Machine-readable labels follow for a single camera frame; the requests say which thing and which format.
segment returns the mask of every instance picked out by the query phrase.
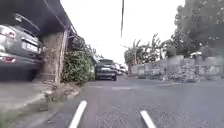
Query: road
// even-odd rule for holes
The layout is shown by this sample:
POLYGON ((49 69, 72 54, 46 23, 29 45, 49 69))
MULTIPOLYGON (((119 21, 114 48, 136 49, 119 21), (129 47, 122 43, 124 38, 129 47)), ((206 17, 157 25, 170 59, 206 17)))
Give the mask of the road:
POLYGON ((88 105, 79 128, 146 128, 141 110, 148 111, 158 128, 224 128, 223 83, 96 81, 39 128, 68 128, 81 100, 88 105))

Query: car window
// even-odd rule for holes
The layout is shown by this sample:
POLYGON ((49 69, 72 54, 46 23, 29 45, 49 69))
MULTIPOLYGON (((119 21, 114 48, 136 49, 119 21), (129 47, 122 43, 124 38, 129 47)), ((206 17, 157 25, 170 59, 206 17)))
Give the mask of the car window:
POLYGON ((13 16, 10 25, 32 36, 38 36, 40 33, 35 24, 19 14, 13 16))

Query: parked car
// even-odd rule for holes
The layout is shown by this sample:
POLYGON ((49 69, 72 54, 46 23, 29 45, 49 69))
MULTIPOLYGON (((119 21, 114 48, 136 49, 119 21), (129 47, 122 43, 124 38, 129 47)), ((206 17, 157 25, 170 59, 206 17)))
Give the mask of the parked car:
POLYGON ((0 69, 25 69, 32 80, 42 64, 44 45, 38 39, 39 32, 19 14, 13 15, 9 24, 0 24, 0 69))
POLYGON ((117 70, 113 60, 101 59, 95 66, 95 79, 111 78, 117 80, 117 70))

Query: roof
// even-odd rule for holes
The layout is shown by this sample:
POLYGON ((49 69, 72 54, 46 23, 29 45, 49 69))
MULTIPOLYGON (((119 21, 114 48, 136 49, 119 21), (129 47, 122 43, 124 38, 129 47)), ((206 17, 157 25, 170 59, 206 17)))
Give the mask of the roof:
POLYGON ((70 29, 72 26, 60 0, 0 1, 0 24, 7 24, 15 13, 37 25, 42 35, 70 29))

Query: wall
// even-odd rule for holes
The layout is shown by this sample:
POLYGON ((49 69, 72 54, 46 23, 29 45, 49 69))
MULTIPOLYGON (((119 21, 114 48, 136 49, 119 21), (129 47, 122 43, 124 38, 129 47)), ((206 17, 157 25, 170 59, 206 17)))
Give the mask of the wall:
POLYGON ((61 53, 65 50, 64 32, 51 34, 43 39, 46 46, 46 53, 44 56, 44 65, 40 71, 39 78, 43 81, 60 82, 60 72, 63 68, 61 60, 63 60, 61 53))
POLYGON ((131 69, 133 75, 140 76, 162 76, 167 79, 203 79, 204 77, 224 76, 224 59, 220 56, 209 57, 206 60, 202 60, 201 57, 193 59, 175 56, 170 59, 146 63, 144 66, 136 65, 131 69))

